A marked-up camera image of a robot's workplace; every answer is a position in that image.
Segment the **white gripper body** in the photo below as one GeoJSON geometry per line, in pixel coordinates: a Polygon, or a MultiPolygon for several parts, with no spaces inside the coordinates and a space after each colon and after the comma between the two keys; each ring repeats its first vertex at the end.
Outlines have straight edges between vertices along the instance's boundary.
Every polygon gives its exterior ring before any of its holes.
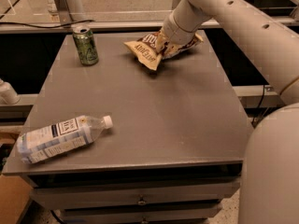
{"type": "Polygon", "coordinates": [[[185,21],[176,21],[175,13],[172,12],[164,20],[163,30],[169,43],[185,45],[192,40],[194,33],[197,30],[197,25],[192,24],[190,26],[185,21]]]}

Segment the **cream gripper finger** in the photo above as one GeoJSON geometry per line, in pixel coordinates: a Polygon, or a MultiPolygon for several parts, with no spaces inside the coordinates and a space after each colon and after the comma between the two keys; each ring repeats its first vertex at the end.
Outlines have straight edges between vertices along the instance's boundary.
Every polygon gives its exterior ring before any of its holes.
{"type": "Polygon", "coordinates": [[[163,30],[160,30],[156,39],[156,51],[165,55],[167,52],[168,43],[169,37],[164,33],[163,30]]]}

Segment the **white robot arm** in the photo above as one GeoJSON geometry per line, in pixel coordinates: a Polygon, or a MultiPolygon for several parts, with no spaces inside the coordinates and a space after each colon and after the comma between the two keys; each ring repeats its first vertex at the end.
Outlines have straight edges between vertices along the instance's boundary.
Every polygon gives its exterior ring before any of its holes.
{"type": "Polygon", "coordinates": [[[173,0],[157,49],[171,54],[215,19],[284,102],[246,147],[238,224],[299,224],[299,35],[244,0],[173,0]]]}

